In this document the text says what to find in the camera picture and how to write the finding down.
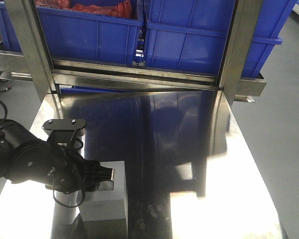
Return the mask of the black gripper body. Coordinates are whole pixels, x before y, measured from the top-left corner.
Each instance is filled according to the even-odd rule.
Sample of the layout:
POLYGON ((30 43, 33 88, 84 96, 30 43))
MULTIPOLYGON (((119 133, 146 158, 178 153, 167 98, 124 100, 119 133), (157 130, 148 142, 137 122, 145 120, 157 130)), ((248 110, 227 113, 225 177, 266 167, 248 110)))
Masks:
POLYGON ((86 160, 78 152, 69 152, 55 143, 42 143, 41 150, 41 183, 47 188, 69 194, 97 184, 98 161, 86 160))

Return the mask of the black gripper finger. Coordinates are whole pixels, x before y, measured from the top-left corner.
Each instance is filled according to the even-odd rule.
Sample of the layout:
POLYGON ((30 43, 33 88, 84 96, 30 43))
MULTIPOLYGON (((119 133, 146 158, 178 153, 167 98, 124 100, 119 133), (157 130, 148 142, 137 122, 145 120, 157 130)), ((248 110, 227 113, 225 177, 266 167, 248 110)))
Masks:
POLYGON ((96 172, 98 182, 113 181, 115 170, 113 168, 99 167, 96 172))

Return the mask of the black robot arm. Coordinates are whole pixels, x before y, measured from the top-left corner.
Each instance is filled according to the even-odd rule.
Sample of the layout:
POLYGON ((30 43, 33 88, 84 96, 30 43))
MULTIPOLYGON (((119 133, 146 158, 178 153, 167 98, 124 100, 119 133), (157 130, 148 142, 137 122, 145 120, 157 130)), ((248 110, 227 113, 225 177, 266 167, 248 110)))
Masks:
POLYGON ((0 179, 31 180, 64 194, 91 192, 112 181, 112 168, 79 154, 86 125, 84 119, 50 119, 43 124, 44 141, 14 120, 0 121, 0 179))

